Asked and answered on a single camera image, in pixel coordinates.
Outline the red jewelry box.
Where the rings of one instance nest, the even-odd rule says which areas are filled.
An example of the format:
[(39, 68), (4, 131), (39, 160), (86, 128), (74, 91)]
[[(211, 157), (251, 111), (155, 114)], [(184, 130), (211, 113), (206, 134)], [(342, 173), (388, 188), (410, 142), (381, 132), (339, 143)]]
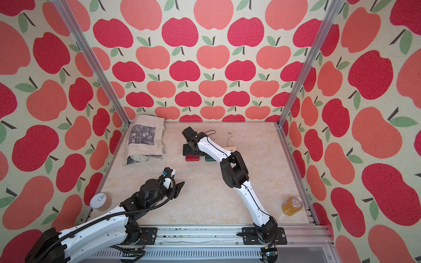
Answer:
[(186, 155), (185, 156), (185, 160), (187, 162), (198, 162), (200, 160), (199, 156), (195, 156), (195, 155)]

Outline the green jewelry box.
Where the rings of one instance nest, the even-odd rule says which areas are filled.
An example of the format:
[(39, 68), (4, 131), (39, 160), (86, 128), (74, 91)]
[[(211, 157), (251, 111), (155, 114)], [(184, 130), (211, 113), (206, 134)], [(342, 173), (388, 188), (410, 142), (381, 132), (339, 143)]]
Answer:
[(209, 156), (209, 155), (205, 155), (205, 161), (206, 162), (215, 162), (216, 160), (215, 159), (213, 159), (211, 156)]

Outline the cream lift-off box lid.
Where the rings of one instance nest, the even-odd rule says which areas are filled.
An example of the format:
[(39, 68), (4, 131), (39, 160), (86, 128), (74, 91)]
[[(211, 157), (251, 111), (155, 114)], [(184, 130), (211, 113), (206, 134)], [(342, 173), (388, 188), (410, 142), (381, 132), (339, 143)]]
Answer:
[(235, 146), (228, 146), (228, 147), (225, 147), (224, 149), (230, 152), (235, 152), (237, 150)]

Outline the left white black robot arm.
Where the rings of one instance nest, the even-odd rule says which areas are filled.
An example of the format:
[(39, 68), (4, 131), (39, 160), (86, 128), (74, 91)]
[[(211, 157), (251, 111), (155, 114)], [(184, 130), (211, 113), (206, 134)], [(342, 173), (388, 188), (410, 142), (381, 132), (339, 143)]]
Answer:
[(108, 213), (70, 229), (45, 231), (25, 256), (25, 262), (79, 263), (113, 245), (136, 243), (143, 236), (138, 219), (177, 198), (184, 184), (176, 183), (167, 173), (149, 179)]

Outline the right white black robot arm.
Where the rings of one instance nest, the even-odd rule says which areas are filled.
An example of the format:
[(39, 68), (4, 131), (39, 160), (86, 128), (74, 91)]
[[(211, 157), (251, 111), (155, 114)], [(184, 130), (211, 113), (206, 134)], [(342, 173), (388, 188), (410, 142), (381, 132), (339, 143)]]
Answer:
[(196, 132), (191, 127), (183, 130), (186, 139), (184, 148), (195, 156), (209, 155), (220, 165), (223, 181), (236, 190), (251, 214), (256, 236), (260, 243), (272, 245), (277, 237), (276, 219), (266, 212), (255, 194), (250, 182), (249, 172), (238, 151), (231, 152), (216, 144), (206, 132)]

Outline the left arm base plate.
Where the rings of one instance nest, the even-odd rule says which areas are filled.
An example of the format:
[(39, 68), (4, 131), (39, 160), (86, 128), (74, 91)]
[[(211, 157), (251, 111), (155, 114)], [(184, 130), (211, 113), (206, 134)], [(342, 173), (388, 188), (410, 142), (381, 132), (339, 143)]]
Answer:
[(123, 244), (126, 245), (154, 245), (157, 236), (156, 227), (135, 227), (129, 230)]

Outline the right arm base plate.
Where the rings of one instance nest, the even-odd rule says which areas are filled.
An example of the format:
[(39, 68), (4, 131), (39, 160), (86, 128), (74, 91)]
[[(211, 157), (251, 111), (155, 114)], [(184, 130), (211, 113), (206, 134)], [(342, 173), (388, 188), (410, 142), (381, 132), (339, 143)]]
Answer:
[(242, 238), (244, 245), (286, 245), (288, 243), (282, 227), (274, 232), (265, 232), (256, 227), (243, 227), (236, 235)]

